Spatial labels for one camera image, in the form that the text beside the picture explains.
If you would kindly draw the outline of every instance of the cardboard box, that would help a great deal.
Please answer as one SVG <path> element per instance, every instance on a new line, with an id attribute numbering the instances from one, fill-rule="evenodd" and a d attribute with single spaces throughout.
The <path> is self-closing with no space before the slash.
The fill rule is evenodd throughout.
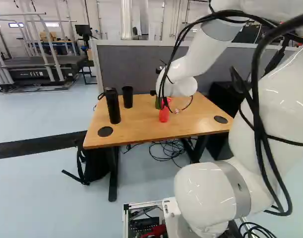
<path id="1" fill-rule="evenodd" d="M 87 56 L 88 56 L 88 60 L 93 60 L 93 55 L 92 55 L 91 49 L 87 49 Z"/>
<path id="2" fill-rule="evenodd" d="M 45 31 L 39 32 L 40 38 L 42 41 L 48 41 L 47 33 Z M 57 41 L 57 33 L 55 31 L 50 32 L 51 35 L 51 41 Z"/>

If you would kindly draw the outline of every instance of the black cup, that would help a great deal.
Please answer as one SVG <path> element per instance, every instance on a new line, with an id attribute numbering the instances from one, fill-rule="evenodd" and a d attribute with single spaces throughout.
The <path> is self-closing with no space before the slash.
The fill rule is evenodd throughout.
<path id="1" fill-rule="evenodd" d="M 125 108 L 132 108 L 133 87 L 125 86 L 122 88 L 123 105 Z"/>

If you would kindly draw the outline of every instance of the red bottle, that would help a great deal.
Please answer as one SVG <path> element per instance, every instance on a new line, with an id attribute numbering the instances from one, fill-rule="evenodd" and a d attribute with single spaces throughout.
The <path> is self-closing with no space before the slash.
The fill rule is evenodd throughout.
<path id="1" fill-rule="evenodd" d="M 168 101 L 168 104 L 170 105 L 171 99 L 167 98 L 167 101 Z M 169 111 L 168 107 L 164 106 L 163 99 L 161 101 L 161 108 L 163 108 L 163 109 L 159 110 L 159 121 L 167 122 L 169 120 L 170 111 Z"/>

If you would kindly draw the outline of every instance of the treadmill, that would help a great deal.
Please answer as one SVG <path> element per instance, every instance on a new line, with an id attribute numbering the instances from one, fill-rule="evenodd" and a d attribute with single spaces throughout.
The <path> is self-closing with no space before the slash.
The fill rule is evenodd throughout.
<path id="1" fill-rule="evenodd" d="M 53 56 L 46 56 L 47 66 L 50 67 L 53 80 L 51 80 L 44 60 L 41 56 L 19 57 L 4 60 L 14 84 L 16 85 L 63 85 L 65 81 L 72 81 L 76 74 L 86 65 L 86 56 L 57 56 L 64 80 L 60 80 L 55 67 Z"/>
<path id="2" fill-rule="evenodd" d="M 57 86 L 57 85 L 67 85 L 68 81 L 75 81 L 75 76 L 80 72 L 81 69 L 86 65 L 88 58 L 87 56 L 76 55 L 75 47 L 73 47 L 74 55 L 58 56 L 53 48 L 53 43 L 51 39 L 51 34 L 47 28 L 44 19 L 41 17 L 45 15 L 44 12 L 22 12 L 16 14 L 0 14 L 1 16 L 23 16 L 24 24 L 20 26 L 16 20 L 13 19 L 0 19 L 0 21 L 10 21 L 15 22 L 20 27 L 18 29 L 21 31 L 23 42 L 25 44 L 25 50 L 28 57 L 18 57 L 10 59 L 3 59 L 0 51 L 0 88 L 7 92 L 9 88 L 14 88 L 14 86 L 28 86 L 28 85 L 38 85 L 38 86 Z M 35 20 L 32 16 L 37 16 L 38 21 L 44 26 L 44 31 L 47 34 L 49 47 L 51 49 L 51 55 L 46 55 L 44 49 L 42 48 L 40 38 L 37 38 L 37 45 L 39 46 L 40 53 L 36 49 L 36 44 L 34 39 L 30 39 L 30 26 L 26 21 L 26 16 L 29 16 L 31 25 L 33 26 L 34 34 L 38 34 L 36 28 Z M 60 12 L 58 11 L 59 22 L 61 23 Z M 65 36 L 64 30 L 61 27 L 61 33 Z"/>

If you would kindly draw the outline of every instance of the wooden table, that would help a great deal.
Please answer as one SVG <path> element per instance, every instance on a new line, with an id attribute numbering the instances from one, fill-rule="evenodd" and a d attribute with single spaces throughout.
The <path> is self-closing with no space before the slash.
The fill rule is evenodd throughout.
<path id="1" fill-rule="evenodd" d="M 227 132 L 231 128 L 233 119 L 223 110 L 209 101 L 200 93 L 193 96 L 191 105 L 179 114 L 170 114 L 169 121 L 159 121 L 159 110 L 155 108 L 155 97 L 148 94 L 134 95 L 133 107 L 123 106 L 122 96 L 119 96 L 121 122 L 111 124 L 106 104 L 106 98 L 97 103 L 94 116 L 87 130 L 83 143 L 85 149 L 110 147 L 112 149 L 109 163 L 111 166 L 109 200 L 117 198 L 117 174 L 119 146 L 133 143 L 159 141 L 181 138 L 181 141 L 193 163 L 198 163 L 205 149 L 207 136 L 210 134 Z M 170 108 L 182 109 L 190 102 L 188 97 L 172 98 Z M 227 123 L 217 122 L 214 117 L 221 116 Z M 107 137 L 100 137 L 98 130 L 110 126 L 113 133 Z M 185 140 L 186 137 L 198 136 L 194 150 Z"/>

